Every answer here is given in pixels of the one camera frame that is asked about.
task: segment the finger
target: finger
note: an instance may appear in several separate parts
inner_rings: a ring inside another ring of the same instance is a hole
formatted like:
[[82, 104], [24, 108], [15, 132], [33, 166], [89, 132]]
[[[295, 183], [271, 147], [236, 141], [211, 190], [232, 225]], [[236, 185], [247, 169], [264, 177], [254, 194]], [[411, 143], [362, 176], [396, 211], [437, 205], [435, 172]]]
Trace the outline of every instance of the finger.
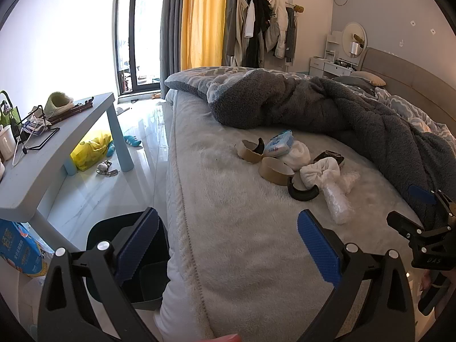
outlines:
[[430, 270], [426, 270], [421, 278], [420, 290], [427, 290], [431, 285]]
[[242, 342], [241, 337], [238, 334], [230, 334], [229, 336], [223, 336], [215, 339], [209, 339], [206, 341], [199, 342]]

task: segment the light blue table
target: light blue table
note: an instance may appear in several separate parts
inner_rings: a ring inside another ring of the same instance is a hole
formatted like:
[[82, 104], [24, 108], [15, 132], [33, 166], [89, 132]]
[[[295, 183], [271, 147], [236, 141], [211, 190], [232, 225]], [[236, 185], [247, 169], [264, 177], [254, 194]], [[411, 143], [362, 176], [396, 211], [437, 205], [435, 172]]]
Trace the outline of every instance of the light blue table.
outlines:
[[[5, 174], [0, 182], [0, 218], [19, 223], [28, 222], [52, 248], [64, 247], [70, 252], [79, 251], [38, 212], [37, 207], [54, 176], [62, 165], [72, 174], [72, 162], [68, 156], [104, 112], [108, 115], [109, 127], [115, 144], [115, 152], [123, 172], [133, 169], [128, 146], [117, 120], [114, 94], [97, 95], [93, 108], [87, 109], [57, 124], [60, 130], [38, 151], [29, 151], [13, 167], [12, 159], [5, 163]], [[40, 144], [46, 136], [30, 140]]]

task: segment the wet wipes package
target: wet wipes package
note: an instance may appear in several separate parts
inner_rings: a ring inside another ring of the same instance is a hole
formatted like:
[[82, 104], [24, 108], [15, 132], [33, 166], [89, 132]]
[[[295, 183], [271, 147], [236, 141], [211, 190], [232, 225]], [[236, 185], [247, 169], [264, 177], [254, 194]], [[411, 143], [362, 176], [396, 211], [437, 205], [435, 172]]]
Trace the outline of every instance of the wet wipes package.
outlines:
[[287, 154], [293, 145], [293, 133], [286, 130], [274, 136], [264, 148], [265, 157], [278, 157]]

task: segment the hand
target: hand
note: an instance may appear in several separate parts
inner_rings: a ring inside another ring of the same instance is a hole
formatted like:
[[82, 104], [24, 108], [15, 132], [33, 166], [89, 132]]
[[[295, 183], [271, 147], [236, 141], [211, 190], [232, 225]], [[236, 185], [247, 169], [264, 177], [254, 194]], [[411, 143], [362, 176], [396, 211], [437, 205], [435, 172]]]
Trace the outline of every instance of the hand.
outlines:
[[[423, 274], [423, 277], [421, 278], [421, 289], [423, 289], [423, 290], [427, 290], [430, 288], [431, 280], [430, 280], [429, 274], [430, 274], [430, 270], [426, 270], [425, 273]], [[434, 312], [435, 312], [436, 319], [440, 316], [440, 314], [442, 313], [446, 304], [448, 303], [451, 296], [453, 295], [453, 292], [456, 289], [456, 268], [454, 268], [451, 271], [442, 271], [442, 274], [451, 281], [451, 284], [448, 287], [448, 291], [446, 292], [446, 294], [442, 297], [442, 299], [439, 301], [439, 303], [435, 307]]]
[[242, 342], [241, 337], [238, 334], [231, 334], [229, 336], [223, 336], [215, 339], [209, 339], [206, 341], [198, 341], [198, 342]]

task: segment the table leg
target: table leg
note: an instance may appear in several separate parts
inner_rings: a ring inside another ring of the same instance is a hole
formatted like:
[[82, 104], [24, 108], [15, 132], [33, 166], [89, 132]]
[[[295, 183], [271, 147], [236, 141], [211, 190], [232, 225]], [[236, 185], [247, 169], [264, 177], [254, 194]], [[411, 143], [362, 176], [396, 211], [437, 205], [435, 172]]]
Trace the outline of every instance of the table leg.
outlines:
[[29, 224], [54, 251], [63, 247], [70, 252], [80, 252], [80, 249], [61, 235], [38, 210], [29, 220]]
[[133, 164], [127, 144], [125, 143], [124, 134], [120, 128], [117, 114], [115, 114], [114, 104], [109, 106], [106, 114], [108, 115], [109, 128], [111, 129], [111, 135], [113, 136], [115, 152], [119, 159], [120, 169], [124, 172], [130, 171], [135, 165]]
[[63, 162], [63, 166], [67, 170], [68, 176], [74, 176], [78, 172], [78, 168], [74, 164], [71, 157], [68, 157], [67, 159], [65, 159], [65, 162]]

